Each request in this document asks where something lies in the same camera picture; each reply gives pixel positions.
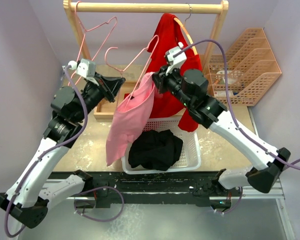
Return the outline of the red t shirt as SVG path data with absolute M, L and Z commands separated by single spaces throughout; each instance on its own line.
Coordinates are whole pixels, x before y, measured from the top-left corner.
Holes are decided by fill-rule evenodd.
M 150 64 L 141 85 L 127 95 L 117 109 L 115 119 L 121 120 L 131 133 L 142 131 L 150 118 L 172 117 L 185 110 L 178 127 L 195 131 L 199 124 L 198 107 L 204 101 L 208 82 L 202 73 L 199 56 L 191 49 L 177 55 L 187 42 L 177 17 L 165 13 L 154 32 L 158 40 L 151 43 Z

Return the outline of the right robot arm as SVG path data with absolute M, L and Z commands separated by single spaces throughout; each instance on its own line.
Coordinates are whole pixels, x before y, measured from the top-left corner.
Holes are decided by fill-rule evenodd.
M 233 118 L 222 102 L 208 94 L 209 82 L 200 70 L 188 69 L 181 74 L 178 68 L 170 73 L 166 73 L 167 69 L 163 66 L 152 76 L 159 92 L 171 93 L 196 123 L 223 137 L 251 163 L 246 168 L 220 170 L 212 183 L 213 192 L 223 196 L 235 187 L 251 186 L 269 193 L 289 160 L 290 151 L 268 144 Z

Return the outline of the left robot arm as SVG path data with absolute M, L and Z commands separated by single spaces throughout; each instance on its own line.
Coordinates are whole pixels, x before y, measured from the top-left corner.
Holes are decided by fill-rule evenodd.
M 61 87 L 51 102 L 49 121 L 32 160 L 6 192 L 0 192 L 0 208 L 5 217 L 13 217 L 23 228 L 33 229 L 49 210 L 73 195 L 88 196 L 94 190 L 93 177 L 82 170 L 53 187 L 43 189 L 57 163 L 72 148 L 88 123 L 88 114 L 102 101 L 115 102 L 124 77 L 107 77 L 95 73 L 82 90 Z

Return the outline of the wooden hanger with metal hook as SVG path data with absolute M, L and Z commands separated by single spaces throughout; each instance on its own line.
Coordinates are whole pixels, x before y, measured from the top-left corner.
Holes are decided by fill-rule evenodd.
M 192 45 L 194 42 L 193 42 L 192 37 L 190 36 L 189 32 L 186 29 L 186 22 L 191 17 L 193 9 L 192 9 L 192 6 L 189 3 L 187 3 L 187 5 L 189 7 L 189 16 L 185 19 L 184 23 L 182 23 L 177 17 L 175 17 L 173 20 L 180 26 L 180 28 L 183 31 L 184 35 L 188 39 L 188 42 Z

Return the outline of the pink t shirt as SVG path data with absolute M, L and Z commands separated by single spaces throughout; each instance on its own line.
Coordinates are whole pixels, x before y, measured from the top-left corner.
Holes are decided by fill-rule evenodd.
M 141 135 L 150 118 L 156 88 L 153 74 L 146 73 L 139 87 L 117 106 L 105 145 L 107 166 L 125 155 L 128 145 Z

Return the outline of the black t shirt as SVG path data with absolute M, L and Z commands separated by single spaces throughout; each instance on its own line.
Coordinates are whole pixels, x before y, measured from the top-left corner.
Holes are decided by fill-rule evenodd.
M 132 143 L 128 163 L 132 168 L 142 166 L 148 170 L 167 171 L 179 161 L 183 143 L 169 129 L 144 131 Z

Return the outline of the pink wire hanger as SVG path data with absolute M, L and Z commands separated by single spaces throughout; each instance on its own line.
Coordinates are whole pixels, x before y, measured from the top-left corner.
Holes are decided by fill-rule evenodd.
M 138 88 L 150 63 L 152 53 L 148 52 L 148 48 L 151 43 L 157 42 L 156 36 L 147 41 L 119 37 L 106 44 L 105 51 L 100 57 L 102 65 L 97 69 L 107 77 L 124 77 L 125 83 L 115 97 L 115 102 L 102 101 L 100 103 L 97 107 L 100 113 L 112 115 L 118 104 L 124 100 L 125 95 Z
M 71 56 L 66 62 L 79 61 L 84 58 L 97 64 L 106 64 L 104 57 L 106 47 L 108 46 L 107 41 L 118 24 L 117 16 L 113 15 L 108 20 L 88 28 L 80 19 L 79 13 L 105 14 L 107 12 L 107 6 L 105 3 L 96 4 L 82 2 L 80 0 L 77 2 L 71 0 L 63 1 L 65 14 L 78 44 L 76 57 Z

